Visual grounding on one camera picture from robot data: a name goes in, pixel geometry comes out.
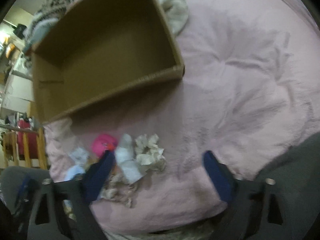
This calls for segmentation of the light blue fluffy sock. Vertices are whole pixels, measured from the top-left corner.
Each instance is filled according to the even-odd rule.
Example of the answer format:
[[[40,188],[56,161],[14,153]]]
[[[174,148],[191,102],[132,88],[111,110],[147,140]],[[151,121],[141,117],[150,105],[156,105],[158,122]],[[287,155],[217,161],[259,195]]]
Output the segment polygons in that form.
[[[67,170],[64,181],[72,180],[75,176],[86,172],[89,152],[83,147],[77,147],[69,154],[69,157],[74,165]]]

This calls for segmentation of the white ankle sock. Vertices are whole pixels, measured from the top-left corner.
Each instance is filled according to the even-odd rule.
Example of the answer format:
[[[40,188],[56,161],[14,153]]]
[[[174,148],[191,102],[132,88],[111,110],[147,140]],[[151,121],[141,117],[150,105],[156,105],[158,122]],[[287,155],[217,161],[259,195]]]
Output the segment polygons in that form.
[[[145,172],[135,160],[133,141],[130,135],[124,134],[121,137],[114,155],[118,167],[129,184],[134,184],[145,176]]]

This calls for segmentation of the beige fabric scrunchie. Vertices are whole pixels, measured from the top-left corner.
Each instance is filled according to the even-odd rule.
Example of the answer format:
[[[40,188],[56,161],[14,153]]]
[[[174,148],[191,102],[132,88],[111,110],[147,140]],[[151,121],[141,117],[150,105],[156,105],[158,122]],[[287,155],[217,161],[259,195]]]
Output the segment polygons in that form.
[[[148,170],[162,172],[165,169],[164,148],[159,147],[158,141],[157,134],[149,137],[144,134],[135,139],[136,162],[144,172]]]

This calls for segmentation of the grey lace scrunchie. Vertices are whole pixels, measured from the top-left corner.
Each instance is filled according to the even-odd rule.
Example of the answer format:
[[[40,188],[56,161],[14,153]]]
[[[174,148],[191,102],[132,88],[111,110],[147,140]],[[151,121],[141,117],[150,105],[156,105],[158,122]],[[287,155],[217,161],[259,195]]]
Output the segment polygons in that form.
[[[131,208],[137,189],[138,182],[130,184],[122,173],[112,174],[104,183],[99,198]]]

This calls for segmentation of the pink plush toy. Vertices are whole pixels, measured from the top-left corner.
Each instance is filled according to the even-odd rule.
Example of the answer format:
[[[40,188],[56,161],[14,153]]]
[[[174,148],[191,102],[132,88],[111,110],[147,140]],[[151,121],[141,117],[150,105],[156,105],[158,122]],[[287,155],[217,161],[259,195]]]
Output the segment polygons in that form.
[[[108,134],[100,134],[92,143],[91,151],[97,156],[102,157],[105,151],[114,151],[118,145],[116,138]]]

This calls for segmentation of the pink bed duvet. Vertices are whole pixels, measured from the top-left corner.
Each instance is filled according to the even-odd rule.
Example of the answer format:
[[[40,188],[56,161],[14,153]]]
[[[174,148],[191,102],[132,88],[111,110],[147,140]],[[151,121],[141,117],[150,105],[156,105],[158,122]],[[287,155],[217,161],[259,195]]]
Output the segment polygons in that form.
[[[50,175],[99,133],[156,134],[166,160],[131,189],[131,207],[100,199],[92,210],[111,239],[206,239],[226,204],[201,155],[212,150],[253,179],[319,131],[319,29],[300,0],[186,0],[176,38],[181,81],[146,87],[45,127]]]

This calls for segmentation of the yellow wooden chair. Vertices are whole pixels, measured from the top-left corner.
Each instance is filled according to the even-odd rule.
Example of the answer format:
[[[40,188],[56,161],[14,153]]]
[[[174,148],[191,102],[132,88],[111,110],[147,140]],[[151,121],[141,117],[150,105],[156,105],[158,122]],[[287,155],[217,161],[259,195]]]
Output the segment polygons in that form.
[[[36,131],[13,128],[1,132],[1,150],[4,168],[24,166],[47,170],[49,167],[42,128]]]

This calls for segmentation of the white kitchen cabinet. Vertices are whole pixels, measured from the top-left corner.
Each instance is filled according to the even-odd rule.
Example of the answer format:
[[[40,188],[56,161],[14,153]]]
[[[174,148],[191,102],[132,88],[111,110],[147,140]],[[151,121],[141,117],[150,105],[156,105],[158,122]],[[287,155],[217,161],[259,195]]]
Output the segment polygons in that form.
[[[20,53],[17,61],[9,72],[4,88],[1,104],[1,118],[7,115],[26,113],[30,102],[34,101],[33,78],[31,70],[25,66],[25,57]]]

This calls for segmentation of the brown cardboard box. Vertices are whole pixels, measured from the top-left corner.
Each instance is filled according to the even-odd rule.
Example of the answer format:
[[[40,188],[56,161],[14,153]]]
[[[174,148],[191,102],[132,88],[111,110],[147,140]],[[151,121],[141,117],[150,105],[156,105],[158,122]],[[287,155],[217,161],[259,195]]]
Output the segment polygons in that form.
[[[31,59],[44,124],[185,72],[157,0],[82,0],[33,46]]]

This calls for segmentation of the white fluffy cloth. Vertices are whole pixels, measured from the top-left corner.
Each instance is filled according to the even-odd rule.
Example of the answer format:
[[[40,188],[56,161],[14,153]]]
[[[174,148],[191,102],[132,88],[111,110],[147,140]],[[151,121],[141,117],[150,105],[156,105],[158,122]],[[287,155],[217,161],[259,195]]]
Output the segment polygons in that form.
[[[189,18],[186,0],[158,0],[165,12],[172,33],[177,36],[185,27]]]

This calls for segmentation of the patterned knit sweater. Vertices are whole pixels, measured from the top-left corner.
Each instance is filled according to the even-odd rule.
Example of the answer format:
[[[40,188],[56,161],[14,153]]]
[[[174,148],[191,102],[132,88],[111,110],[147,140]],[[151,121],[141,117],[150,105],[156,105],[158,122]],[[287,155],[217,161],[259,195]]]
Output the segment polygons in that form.
[[[65,15],[68,7],[75,0],[45,0],[34,14],[24,33],[26,52],[33,44],[40,42],[54,25]]]

